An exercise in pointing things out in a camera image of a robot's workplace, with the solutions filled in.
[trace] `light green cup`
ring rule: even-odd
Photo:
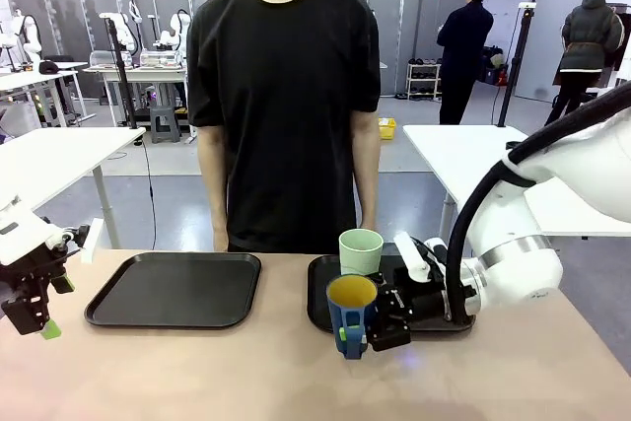
[[[384,239],[367,229],[351,229],[339,236],[339,262],[342,275],[370,275],[379,271]]]

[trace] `cup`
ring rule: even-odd
[[[337,350],[359,360],[368,348],[366,326],[375,317],[377,285],[365,276],[340,275],[326,287],[328,312]]]
[[[384,239],[368,229],[351,229],[339,236],[340,273],[370,275],[379,271]]]

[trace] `black puffer jacket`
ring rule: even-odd
[[[606,52],[615,51],[624,40],[624,27],[605,0],[583,0],[563,26],[565,52],[561,72],[596,73],[604,67]]]

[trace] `pole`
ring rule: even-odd
[[[127,103],[127,115],[129,116],[129,124],[131,128],[138,128],[136,125],[136,117],[134,116],[134,106],[131,100],[131,93],[129,91],[129,83],[127,82],[127,74],[125,73],[125,63],[122,60],[122,54],[120,54],[120,43],[118,42],[118,35],[116,34],[116,25],[112,19],[107,20],[107,30],[109,36],[111,36],[111,43],[114,47],[114,55],[116,58],[116,69],[118,69],[118,76],[120,78],[120,87],[122,89],[123,102]]]
[[[497,123],[498,127],[506,126],[506,114],[509,110],[509,102],[513,95],[513,89],[517,84],[518,77],[520,76],[520,69],[522,69],[522,59],[524,57],[524,51],[526,50],[526,41],[528,39],[528,32],[530,30],[530,22],[534,16],[534,9],[525,9],[522,16],[522,29],[520,30],[520,37],[517,40],[517,46],[515,48],[515,55],[513,61],[511,61],[511,74],[509,75],[509,83],[506,86],[506,92],[504,93],[504,101],[502,102],[502,111],[500,112],[500,120]]]

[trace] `stool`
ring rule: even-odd
[[[167,125],[160,123],[163,117]],[[161,139],[179,141],[179,127],[175,119],[175,111],[172,107],[149,107],[149,119],[151,120],[151,143],[158,143]]]

